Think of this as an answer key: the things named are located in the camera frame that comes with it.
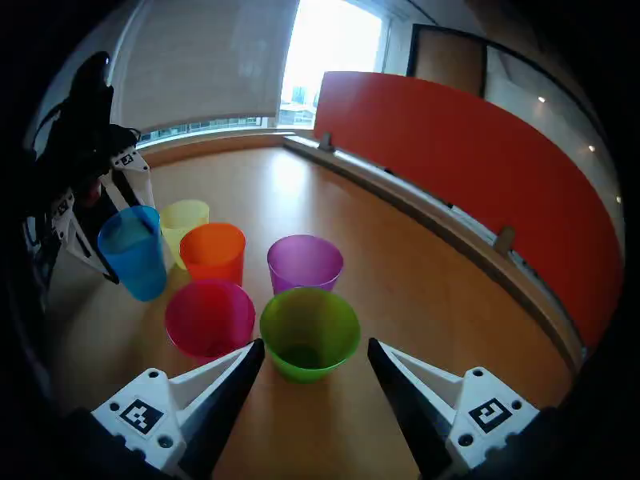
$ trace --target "window blind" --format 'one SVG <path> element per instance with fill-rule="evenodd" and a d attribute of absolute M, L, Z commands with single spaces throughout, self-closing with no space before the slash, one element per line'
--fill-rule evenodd
<path fill-rule="evenodd" d="M 298 0 L 144 0 L 114 66 L 112 121 L 142 131 L 273 117 Z"/>

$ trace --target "purple plastic cup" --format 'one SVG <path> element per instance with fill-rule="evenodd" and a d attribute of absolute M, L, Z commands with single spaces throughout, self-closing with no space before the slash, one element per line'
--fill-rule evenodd
<path fill-rule="evenodd" d="M 274 295 L 299 286 L 331 291 L 344 259 L 331 242 L 313 235 L 280 238 L 266 255 Z"/>

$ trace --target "orange plastic cup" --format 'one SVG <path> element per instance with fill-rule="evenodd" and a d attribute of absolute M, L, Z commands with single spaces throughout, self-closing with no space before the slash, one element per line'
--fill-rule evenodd
<path fill-rule="evenodd" d="M 207 223 L 180 241 L 180 257 L 193 280 L 222 278 L 242 286 L 245 235 L 229 223 Z"/>

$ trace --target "bright window light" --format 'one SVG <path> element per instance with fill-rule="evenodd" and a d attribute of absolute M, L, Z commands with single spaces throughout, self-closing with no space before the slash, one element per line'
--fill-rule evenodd
<path fill-rule="evenodd" d="M 380 18 L 344 0 L 300 0 L 278 123 L 312 126 L 324 73 L 374 71 L 381 33 Z"/>

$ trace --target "window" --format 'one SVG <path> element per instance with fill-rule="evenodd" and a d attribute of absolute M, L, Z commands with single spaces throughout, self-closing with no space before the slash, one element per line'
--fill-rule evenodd
<path fill-rule="evenodd" d="M 148 142 L 171 138 L 181 134 L 195 134 L 215 130 L 224 131 L 228 129 L 253 129 L 262 125 L 266 125 L 266 120 L 267 118 L 262 117 L 216 118 L 215 120 L 209 120 L 207 122 L 186 123 L 183 125 L 176 125 L 172 126 L 171 128 L 164 128 L 142 134 L 140 136 L 140 141 L 138 142 L 138 144 L 144 145 Z"/>
<path fill-rule="evenodd" d="M 379 17 L 343 0 L 300 0 L 278 124 L 313 126 L 326 71 L 380 71 L 385 28 Z"/>

